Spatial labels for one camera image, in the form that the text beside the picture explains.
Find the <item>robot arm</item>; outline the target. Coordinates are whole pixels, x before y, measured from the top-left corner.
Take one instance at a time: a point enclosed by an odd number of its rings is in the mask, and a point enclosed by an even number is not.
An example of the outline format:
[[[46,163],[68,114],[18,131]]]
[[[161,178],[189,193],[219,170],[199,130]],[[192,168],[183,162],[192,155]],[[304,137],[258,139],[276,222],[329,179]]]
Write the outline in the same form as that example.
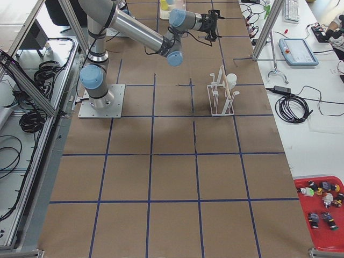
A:
[[[81,70],[80,79],[89,95],[89,108],[102,112],[106,117],[113,111],[113,117],[147,116],[150,108],[142,106],[140,87],[150,83],[141,80],[149,73],[157,73],[158,85],[162,87],[165,98],[162,105],[169,101],[176,107],[185,107],[184,95],[173,97],[167,87],[173,84],[189,87],[197,81],[199,68],[206,66],[202,61],[203,53],[195,49],[195,61],[184,58],[183,36],[192,31],[204,34],[203,44],[211,47],[219,37],[216,34],[217,21],[221,18],[218,10],[207,13],[194,13],[184,9],[172,9],[164,35],[146,26],[131,16],[126,4],[121,1],[80,1],[82,10],[87,14],[89,32],[89,63]],[[116,92],[106,85],[105,77],[110,74],[107,47],[117,47],[125,61],[124,74],[131,80],[130,89],[137,93],[133,101],[125,98],[124,86]]]

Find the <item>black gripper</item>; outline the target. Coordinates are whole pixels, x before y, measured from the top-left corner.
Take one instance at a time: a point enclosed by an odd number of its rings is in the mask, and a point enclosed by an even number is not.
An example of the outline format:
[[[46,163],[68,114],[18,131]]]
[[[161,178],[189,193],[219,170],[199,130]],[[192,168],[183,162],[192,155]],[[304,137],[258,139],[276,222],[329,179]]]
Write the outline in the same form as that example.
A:
[[[200,21],[200,28],[198,29],[201,32],[206,33],[205,40],[209,42],[216,42],[218,38],[221,38],[220,35],[216,34],[217,20],[225,19],[220,14],[220,10],[210,9],[208,14],[202,13]]]

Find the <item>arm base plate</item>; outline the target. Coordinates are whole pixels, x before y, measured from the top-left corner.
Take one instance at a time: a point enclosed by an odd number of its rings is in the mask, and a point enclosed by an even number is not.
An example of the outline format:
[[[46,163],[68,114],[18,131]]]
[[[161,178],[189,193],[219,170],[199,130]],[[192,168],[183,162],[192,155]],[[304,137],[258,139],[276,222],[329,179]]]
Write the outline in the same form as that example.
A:
[[[108,84],[107,94],[100,99],[90,98],[84,92],[78,117],[81,119],[121,118],[125,94],[124,84]]]

